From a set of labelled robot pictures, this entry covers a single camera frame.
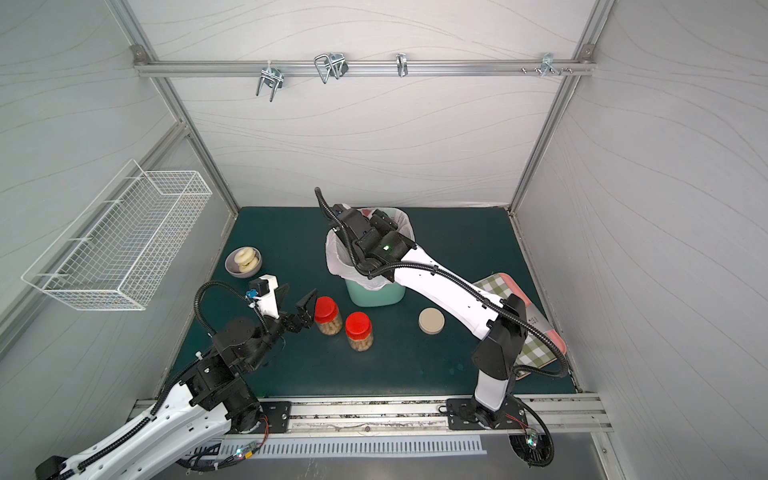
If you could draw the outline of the beige jar lid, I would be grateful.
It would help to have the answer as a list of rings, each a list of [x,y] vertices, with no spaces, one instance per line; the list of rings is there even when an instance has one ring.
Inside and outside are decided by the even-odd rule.
[[[437,308],[426,308],[418,316],[418,326],[427,335],[437,335],[445,326],[445,317]]]

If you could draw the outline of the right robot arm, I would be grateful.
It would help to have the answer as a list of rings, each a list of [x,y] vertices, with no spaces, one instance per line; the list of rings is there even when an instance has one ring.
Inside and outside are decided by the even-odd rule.
[[[318,187],[314,194],[359,275],[367,279],[382,277],[421,294],[479,339],[472,355],[478,380],[469,405],[457,413],[463,419],[484,429],[496,429],[505,417],[505,403],[514,398],[518,373],[547,378],[568,374],[564,352],[548,335],[529,324],[520,297],[494,295],[444,268],[414,240],[400,233],[386,213],[376,210],[366,216],[343,204],[331,206]],[[559,362],[556,372],[516,363],[528,336],[539,339],[555,355]]]

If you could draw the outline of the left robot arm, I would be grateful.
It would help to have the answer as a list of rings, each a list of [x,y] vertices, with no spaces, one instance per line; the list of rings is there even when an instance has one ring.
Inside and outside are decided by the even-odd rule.
[[[149,479],[183,455],[230,431],[267,430],[268,417],[247,384],[285,333],[310,328],[318,293],[311,290],[291,312],[280,303],[290,290],[273,275],[250,282],[247,292],[224,284],[250,315],[220,329],[204,317],[201,303],[217,282],[196,292],[193,310],[210,347],[162,387],[154,403],[103,440],[70,457],[51,456],[35,469],[38,479]]]

